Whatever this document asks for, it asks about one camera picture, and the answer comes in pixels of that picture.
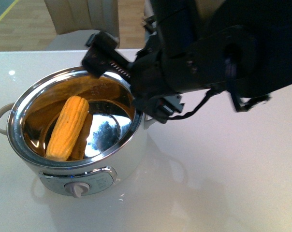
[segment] cooking pot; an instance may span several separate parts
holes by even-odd
[[[52,129],[66,100],[87,99],[92,116],[81,160],[45,158]],[[119,75],[100,78],[82,67],[53,73],[0,109],[10,111],[6,134],[13,150],[51,191],[81,197],[119,183],[139,164],[146,149],[146,129],[153,123],[132,105],[130,85]]]

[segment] table surface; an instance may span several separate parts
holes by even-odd
[[[0,52],[0,108],[85,52]],[[184,94],[185,111],[203,96]],[[81,199],[46,189],[0,134],[0,232],[10,231],[292,232],[292,85],[247,113],[222,93],[191,118],[155,123],[133,174]]]

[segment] white chair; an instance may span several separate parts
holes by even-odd
[[[89,37],[107,32],[119,46],[117,0],[44,0],[56,38],[46,50],[85,50]]]

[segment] wooden floor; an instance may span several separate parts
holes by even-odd
[[[142,48],[144,0],[118,0],[120,48]],[[0,21],[0,51],[44,50],[56,32],[44,0],[19,0]]]

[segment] black robotic arm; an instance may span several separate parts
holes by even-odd
[[[96,75],[123,71],[138,110],[165,123],[192,115],[211,96],[228,91],[236,111],[248,111],[292,84],[292,1],[226,0],[207,22],[194,0],[150,2],[154,17],[146,28],[153,33],[134,62],[103,34],[82,62]],[[194,112],[171,117],[182,111],[181,93],[201,89],[210,91]]]

